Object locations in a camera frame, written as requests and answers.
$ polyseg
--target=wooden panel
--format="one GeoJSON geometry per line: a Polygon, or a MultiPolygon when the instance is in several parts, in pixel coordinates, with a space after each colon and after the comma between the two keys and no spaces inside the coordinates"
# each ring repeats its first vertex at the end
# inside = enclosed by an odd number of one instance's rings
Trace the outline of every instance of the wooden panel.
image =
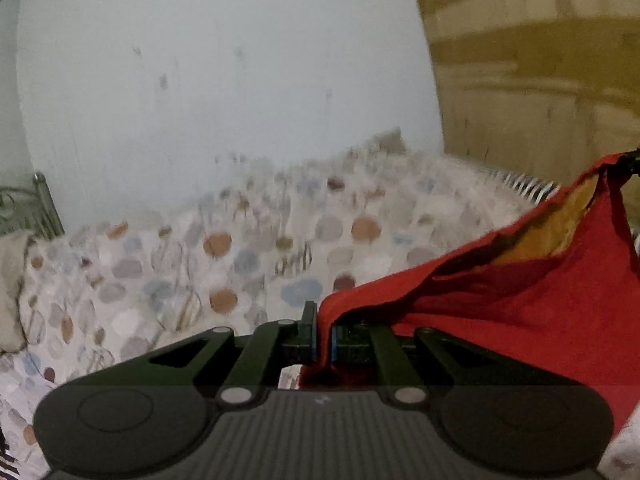
{"type": "Polygon", "coordinates": [[[447,152],[568,184],[640,144],[640,0],[418,4],[447,152]]]}

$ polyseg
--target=beige cloth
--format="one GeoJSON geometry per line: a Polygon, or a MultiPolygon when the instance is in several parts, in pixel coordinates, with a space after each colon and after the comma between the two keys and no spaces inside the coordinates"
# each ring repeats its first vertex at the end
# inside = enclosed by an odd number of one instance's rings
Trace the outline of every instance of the beige cloth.
{"type": "Polygon", "coordinates": [[[27,343],[20,325],[17,300],[31,235],[29,231],[19,231],[0,237],[0,353],[17,352],[27,343]]]}

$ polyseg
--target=red cloth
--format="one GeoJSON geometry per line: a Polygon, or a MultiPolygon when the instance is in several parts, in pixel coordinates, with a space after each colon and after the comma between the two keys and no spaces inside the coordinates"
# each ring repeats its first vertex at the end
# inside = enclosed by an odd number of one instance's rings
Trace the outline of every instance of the red cloth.
{"type": "Polygon", "coordinates": [[[640,399],[638,257],[620,193],[628,177],[607,156],[576,183],[519,222],[459,250],[380,280],[327,297],[318,312],[320,362],[303,380],[325,375],[331,326],[347,312],[383,322],[398,335],[429,326],[592,386],[603,395],[619,430],[640,399]],[[513,235],[560,202],[585,178],[600,177],[590,208],[567,250],[558,256],[473,266],[478,249],[513,235]],[[453,258],[466,269],[447,274],[453,258]]]}

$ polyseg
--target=silver screw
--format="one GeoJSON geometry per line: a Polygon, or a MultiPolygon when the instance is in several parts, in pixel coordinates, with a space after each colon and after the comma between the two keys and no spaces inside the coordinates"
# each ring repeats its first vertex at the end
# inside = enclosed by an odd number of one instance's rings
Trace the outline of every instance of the silver screw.
{"type": "Polygon", "coordinates": [[[233,387],[223,390],[220,394],[220,399],[224,400],[227,404],[243,404],[248,402],[254,394],[246,388],[233,387]]]}
{"type": "Polygon", "coordinates": [[[427,394],[420,388],[414,388],[408,386],[407,388],[400,388],[396,390],[396,400],[403,404],[417,404],[423,402],[427,398],[427,394]]]}

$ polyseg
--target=metal bed frame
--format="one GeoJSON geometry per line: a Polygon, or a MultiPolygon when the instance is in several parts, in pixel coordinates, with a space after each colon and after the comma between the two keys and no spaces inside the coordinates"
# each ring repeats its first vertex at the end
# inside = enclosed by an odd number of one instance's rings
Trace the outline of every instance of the metal bed frame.
{"type": "Polygon", "coordinates": [[[33,175],[33,188],[0,186],[0,236],[19,230],[45,240],[65,233],[42,173],[33,175]]]}

